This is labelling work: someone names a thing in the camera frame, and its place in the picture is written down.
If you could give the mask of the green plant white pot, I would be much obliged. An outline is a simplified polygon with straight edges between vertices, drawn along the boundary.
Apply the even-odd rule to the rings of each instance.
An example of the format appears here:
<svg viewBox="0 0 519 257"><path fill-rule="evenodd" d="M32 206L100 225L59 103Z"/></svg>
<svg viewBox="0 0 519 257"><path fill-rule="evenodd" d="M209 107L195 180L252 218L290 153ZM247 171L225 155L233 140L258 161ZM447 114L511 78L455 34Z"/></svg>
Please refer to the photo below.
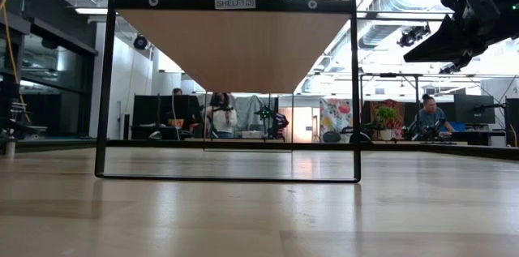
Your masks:
<svg viewBox="0 0 519 257"><path fill-rule="evenodd" d="M397 111L390 107L379 107L376 110L377 127L380 139L389 141L397 137Z"/></svg>

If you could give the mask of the black partition panel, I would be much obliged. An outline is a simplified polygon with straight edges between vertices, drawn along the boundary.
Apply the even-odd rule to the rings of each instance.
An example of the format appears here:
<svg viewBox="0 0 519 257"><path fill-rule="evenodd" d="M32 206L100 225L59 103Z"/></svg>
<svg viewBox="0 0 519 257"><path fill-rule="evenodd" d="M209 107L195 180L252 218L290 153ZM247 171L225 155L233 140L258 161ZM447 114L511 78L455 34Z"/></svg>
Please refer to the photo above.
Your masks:
<svg viewBox="0 0 519 257"><path fill-rule="evenodd" d="M204 123L196 96L135 95L131 138L185 140L202 138Z"/></svg>

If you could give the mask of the black metal stand frame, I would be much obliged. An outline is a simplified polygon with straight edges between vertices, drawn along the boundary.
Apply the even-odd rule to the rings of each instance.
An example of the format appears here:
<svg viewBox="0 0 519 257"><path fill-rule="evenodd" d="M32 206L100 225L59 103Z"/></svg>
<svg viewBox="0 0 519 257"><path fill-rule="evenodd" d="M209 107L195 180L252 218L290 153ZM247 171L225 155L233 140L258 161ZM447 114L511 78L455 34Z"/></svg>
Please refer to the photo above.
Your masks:
<svg viewBox="0 0 519 257"><path fill-rule="evenodd" d="M419 75L395 72L360 75L360 136L361 143L398 143L412 137L415 117L420 108ZM371 121L370 102L391 99L405 104L403 138L389 141L375 140L375 122Z"/></svg>

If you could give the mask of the red patterned curtain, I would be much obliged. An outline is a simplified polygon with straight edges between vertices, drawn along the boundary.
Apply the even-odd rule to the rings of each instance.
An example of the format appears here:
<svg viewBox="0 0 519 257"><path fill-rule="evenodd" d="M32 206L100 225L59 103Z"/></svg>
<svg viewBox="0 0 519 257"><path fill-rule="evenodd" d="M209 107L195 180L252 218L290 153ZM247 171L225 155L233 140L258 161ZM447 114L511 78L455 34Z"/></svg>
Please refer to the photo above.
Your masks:
<svg viewBox="0 0 519 257"><path fill-rule="evenodd" d="M375 140L381 140L380 139L380 131L377 127L377 119L376 119L376 110L379 107L390 107L394 108L397 111L397 137L396 139L402 139L403 138L403 127L405 125L404 118L405 118L405 104L402 102L394 101L391 99L387 99L384 101L371 101L370 102L370 116L371 121L375 122L375 131L374 131L374 139Z"/></svg>

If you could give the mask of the floral patterned curtain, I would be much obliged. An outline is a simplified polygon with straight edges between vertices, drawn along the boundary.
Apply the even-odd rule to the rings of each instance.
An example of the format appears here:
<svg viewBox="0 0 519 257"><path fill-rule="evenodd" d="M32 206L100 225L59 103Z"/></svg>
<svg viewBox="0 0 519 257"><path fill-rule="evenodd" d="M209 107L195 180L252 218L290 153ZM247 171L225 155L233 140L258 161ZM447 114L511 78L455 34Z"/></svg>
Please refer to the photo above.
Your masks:
<svg viewBox="0 0 519 257"><path fill-rule="evenodd" d="M352 127L353 111L350 100L320 99L320 139L323 143L348 143Z"/></svg>

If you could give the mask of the grey hanging sheet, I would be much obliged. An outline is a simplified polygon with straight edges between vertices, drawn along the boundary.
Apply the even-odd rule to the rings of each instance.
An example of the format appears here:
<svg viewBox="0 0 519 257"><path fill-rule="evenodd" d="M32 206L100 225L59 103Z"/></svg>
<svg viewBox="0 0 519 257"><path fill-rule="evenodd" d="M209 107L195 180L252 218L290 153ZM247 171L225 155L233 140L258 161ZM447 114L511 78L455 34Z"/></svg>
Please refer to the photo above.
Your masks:
<svg viewBox="0 0 519 257"><path fill-rule="evenodd" d="M270 110L278 111L278 99L274 96L237 96L234 98L234 109L237 114L237 125L235 130L242 131L265 131L269 128L272 119L268 119L266 123L256 114L264 106L268 105Z"/></svg>

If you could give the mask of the black computer monitor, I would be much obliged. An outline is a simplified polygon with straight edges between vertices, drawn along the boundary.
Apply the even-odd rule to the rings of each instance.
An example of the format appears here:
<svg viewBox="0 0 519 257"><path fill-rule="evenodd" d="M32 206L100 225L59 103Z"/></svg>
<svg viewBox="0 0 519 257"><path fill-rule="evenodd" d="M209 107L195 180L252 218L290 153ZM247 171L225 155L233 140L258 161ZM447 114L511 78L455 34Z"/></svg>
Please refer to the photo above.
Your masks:
<svg viewBox="0 0 519 257"><path fill-rule="evenodd" d="M519 98L507 98L505 104L507 145L519 148Z"/></svg>
<svg viewBox="0 0 519 257"><path fill-rule="evenodd" d="M495 107L492 96L454 95L455 117L465 124L494 124Z"/></svg>

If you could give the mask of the white shelf label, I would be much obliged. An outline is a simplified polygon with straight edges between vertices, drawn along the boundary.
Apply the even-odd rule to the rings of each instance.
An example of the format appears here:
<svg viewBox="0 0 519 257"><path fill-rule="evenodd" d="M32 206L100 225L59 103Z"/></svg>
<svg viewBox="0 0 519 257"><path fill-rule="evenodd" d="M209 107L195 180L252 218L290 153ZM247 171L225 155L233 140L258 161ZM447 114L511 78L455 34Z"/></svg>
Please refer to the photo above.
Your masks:
<svg viewBox="0 0 519 257"><path fill-rule="evenodd" d="M214 0L216 10L248 10L256 8L256 0Z"/></svg>

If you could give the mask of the wooden shelf black metal frame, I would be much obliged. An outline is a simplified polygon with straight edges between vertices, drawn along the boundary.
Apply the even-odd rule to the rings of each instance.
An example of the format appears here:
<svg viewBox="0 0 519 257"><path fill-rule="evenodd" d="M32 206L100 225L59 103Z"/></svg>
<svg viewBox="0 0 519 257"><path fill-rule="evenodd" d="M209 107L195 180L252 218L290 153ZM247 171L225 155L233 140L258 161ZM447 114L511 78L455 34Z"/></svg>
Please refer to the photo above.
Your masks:
<svg viewBox="0 0 519 257"><path fill-rule="evenodd" d="M339 30L358 22L357 0L108 0L94 174L104 178L115 26L122 16L210 91L293 93Z"/></svg>

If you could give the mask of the grey tray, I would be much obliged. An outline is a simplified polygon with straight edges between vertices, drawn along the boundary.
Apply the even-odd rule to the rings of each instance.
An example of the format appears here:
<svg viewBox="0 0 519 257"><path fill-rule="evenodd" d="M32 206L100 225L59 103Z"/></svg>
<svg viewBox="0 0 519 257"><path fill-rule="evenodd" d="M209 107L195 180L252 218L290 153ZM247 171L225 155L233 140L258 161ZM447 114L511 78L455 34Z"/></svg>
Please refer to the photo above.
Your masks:
<svg viewBox="0 0 519 257"><path fill-rule="evenodd" d="M19 127L10 127L8 129L10 135L13 135L16 139L25 139L26 137L40 137L45 134L47 131L46 126L19 126Z"/></svg>

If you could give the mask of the black metal table frame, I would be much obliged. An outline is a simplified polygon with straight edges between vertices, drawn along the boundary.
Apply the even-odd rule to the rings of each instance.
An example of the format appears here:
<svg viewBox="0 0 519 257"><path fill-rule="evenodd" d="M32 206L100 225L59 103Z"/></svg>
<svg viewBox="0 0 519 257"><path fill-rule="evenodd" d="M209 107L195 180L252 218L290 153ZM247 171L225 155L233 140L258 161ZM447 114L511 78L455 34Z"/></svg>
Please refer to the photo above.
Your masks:
<svg viewBox="0 0 519 257"><path fill-rule="evenodd" d="M17 152L45 152L53 150L71 150L94 148L94 139L46 139L19 141L15 145ZM351 143L286 143L252 141L171 141L171 140L110 140L109 148L200 148L233 150L273 150L273 151L352 151ZM422 144L417 142L397 143L361 143L366 152L432 152L457 156L474 156L499 160L519 161L519 148L494 148L476 145Z"/></svg>

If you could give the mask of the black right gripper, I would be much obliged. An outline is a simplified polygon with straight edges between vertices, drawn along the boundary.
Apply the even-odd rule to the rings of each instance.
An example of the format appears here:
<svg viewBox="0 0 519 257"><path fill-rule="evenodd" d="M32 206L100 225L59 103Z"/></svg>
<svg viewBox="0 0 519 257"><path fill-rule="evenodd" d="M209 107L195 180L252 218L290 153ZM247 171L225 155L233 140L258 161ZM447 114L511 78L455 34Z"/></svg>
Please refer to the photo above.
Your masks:
<svg viewBox="0 0 519 257"><path fill-rule="evenodd" d="M450 62L457 68L466 66L474 51L484 46L482 39L500 18L494 0L441 0L453 10L438 30L407 52L405 62Z"/></svg>

